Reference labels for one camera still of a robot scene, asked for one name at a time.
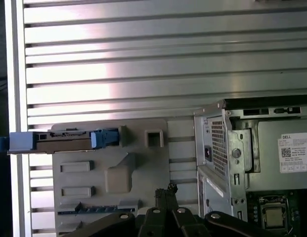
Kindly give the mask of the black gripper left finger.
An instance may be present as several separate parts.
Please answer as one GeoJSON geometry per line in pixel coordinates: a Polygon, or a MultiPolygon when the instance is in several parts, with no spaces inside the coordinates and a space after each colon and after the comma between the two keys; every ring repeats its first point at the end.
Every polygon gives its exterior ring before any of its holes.
{"type": "Polygon", "coordinates": [[[163,237],[171,189],[155,191],[155,206],[144,215],[118,212],[80,227],[67,237],[163,237]]]}

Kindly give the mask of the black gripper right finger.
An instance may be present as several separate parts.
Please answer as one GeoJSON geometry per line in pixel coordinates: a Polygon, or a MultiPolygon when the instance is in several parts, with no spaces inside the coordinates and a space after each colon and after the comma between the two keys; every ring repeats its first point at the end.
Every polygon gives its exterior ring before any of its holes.
{"type": "Polygon", "coordinates": [[[274,237],[275,234],[249,224],[231,215],[212,211],[200,218],[178,206],[177,185],[168,185],[168,208],[184,237],[274,237]]]}

